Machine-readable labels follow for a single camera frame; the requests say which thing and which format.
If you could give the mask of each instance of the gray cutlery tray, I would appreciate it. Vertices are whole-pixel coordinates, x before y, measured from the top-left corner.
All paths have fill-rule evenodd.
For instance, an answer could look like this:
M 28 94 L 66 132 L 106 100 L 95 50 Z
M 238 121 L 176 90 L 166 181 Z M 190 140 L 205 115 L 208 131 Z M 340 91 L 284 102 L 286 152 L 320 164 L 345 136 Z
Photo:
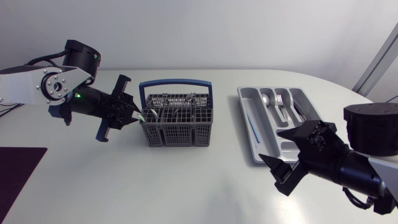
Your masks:
M 269 98 L 268 106 L 262 99 L 264 94 Z M 303 119 L 297 113 L 294 104 L 296 108 L 300 108 L 301 114 L 308 120 L 321 119 L 304 91 L 299 87 L 241 86 L 238 87 L 238 95 L 254 162 L 264 163 L 259 154 L 276 157 L 288 163 L 296 162 L 299 153 L 296 144 L 279 137 L 277 133 L 298 127 L 303 123 Z M 278 107 L 277 95 L 282 96 L 284 108 L 290 118 L 288 120 L 284 119 Z

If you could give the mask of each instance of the dark mat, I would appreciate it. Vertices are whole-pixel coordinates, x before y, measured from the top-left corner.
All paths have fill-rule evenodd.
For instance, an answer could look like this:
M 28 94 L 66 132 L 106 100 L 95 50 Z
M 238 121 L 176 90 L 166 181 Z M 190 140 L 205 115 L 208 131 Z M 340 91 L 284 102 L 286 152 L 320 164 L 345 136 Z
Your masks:
M 47 148 L 0 147 L 0 223 Z

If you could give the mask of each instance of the gray plastic basket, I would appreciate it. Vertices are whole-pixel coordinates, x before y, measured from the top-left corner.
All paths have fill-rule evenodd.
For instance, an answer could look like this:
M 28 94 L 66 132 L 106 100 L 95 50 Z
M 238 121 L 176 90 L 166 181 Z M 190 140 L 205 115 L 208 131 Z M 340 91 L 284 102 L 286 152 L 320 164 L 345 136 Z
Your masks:
M 155 85 L 187 84 L 207 86 L 209 94 L 151 94 L 144 88 Z M 142 104 L 140 121 L 150 147 L 209 146 L 213 123 L 211 82 L 191 79 L 166 79 L 139 85 Z

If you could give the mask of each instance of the white wall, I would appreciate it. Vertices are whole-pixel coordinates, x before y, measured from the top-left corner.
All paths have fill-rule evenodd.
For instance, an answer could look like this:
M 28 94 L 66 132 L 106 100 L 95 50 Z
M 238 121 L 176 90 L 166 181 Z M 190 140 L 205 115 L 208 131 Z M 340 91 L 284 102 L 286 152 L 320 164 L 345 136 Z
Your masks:
M 102 70 L 272 68 L 352 88 L 397 8 L 396 0 L 0 0 L 0 68 L 76 39 L 102 54 Z

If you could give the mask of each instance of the white table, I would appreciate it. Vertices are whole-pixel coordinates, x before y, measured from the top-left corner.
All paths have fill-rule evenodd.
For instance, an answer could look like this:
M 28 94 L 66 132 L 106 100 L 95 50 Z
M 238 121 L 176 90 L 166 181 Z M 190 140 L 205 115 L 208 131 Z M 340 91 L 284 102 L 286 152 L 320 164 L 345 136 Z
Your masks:
M 279 193 L 269 168 L 252 161 L 236 89 L 302 87 L 345 142 L 343 107 L 369 102 L 364 97 L 319 78 L 275 70 L 102 71 L 93 87 L 111 93 L 120 73 L 132 78 L 126 92 L 137 105 L 140 82 L 211 81 L 210 147 L 151 148 L 138 123 L 112 129 L 109 142 L 102 143 L 95 140 L 99 118 L 73 113 L 66 127 L 46 106 L 23 106 L 0 119 L 1 145 L 48 151 L 5 223 L 397 223 L 396 209 L 384 216 L 358 209 L 340 186 L 312 175 L 289 197 Z M 192 91 L 184 85 L 167 88 L 150 91 Z

